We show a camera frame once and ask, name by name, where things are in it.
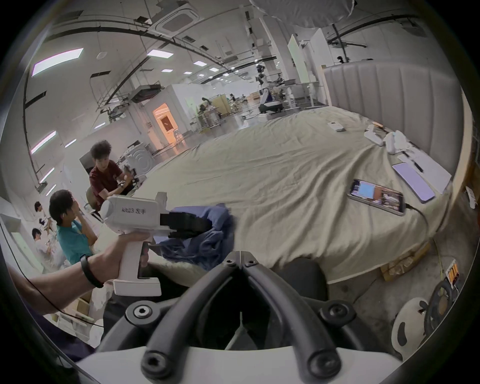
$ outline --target curly hair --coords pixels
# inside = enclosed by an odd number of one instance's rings
[[[90,148],[90,154],[94,160],[100,160],[109,156],[111,151],[112,146],[107,140],[99,141],[98,143],[93,144],[92,148]]]

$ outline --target chair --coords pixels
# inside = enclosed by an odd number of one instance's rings
[[[100,207],[98,206],[98,203],[96,201],[95,195],[93,194],[92,187],[88,187],[87,192],[86,192],[86,197],[88,204],[93,211],[90,211],[89,213],[96,218],[99,222],[103,223],[102,217],[100,216],[100,213],[98,212]]]

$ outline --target black wristband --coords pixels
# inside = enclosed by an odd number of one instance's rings
[[[82,255],[80,258],[80,265],[82,266],[82,271],[85,274],[87,280],[97,288],[102,288],[103,284],[100,283],[95,276],[93,276],[92,271],[90,270],[90,265],[88,264],[88,256]]]

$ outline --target person sitting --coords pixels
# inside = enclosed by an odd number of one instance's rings
[[[56,191],[50,198],[49,211],[57,222],[57,239],[69,263],[74,265],[83,255],[91,256],[90,247],[97,237],[83,217],[72,193],[65,189]]]
[[[98,209],[103,202],[113,195],[126,195],[132,190],[133,176],[124,173],[113,160],[109,159],[112,146],[107,140],[100,141],[92,146],[92,155],[95,166],[90,171],[90,186],[98,202]],[[125,181],[119,186],[118,181]]]
[[[63,252],[52,245],[52,240],[48,240],[47,242],[42,240],[41,230],[33,228],[32,236],[35,240],[36,249],[42,257],[41,263],[49,272],[55,272],[70,265],[66,261]]]
[[[45,231],[47,231],[47,235],[49,235],[50,231],[53,231],[51,217],[47,218],[47,215],[45,214],[45,211],[43,210],[40,201],[35,202],[34,207],[35,212],[40,213],[40,219],[38,219],[38,223],[43,226],[43,228],[45,228]]]

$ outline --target screw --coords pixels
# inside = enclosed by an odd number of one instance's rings
[[[148,305],[139,305],[133,310],[133,315],[137,319],[146,319],[147,317],[150,317],[152,314],[152,308],[150,308]]]
[[[170,376],[170,363],[160,352],[147,352],[142,359],[142,371],[150,378],[164,379]]]
[[[336,317],[336,318],[342,318],[344,316],[347,315],[348,313],[348,309],[345,308],[345,306],[343,305],[340,305],[340,304],[334,304],[332,305],[328,311],[330,312],[330,314],[333,316],[333,317]]]
[[[308,365],[310,374],[318,379],[328,379],[335,376],[342,367],[337,353],[334,351],[322,351],[310,359]]]

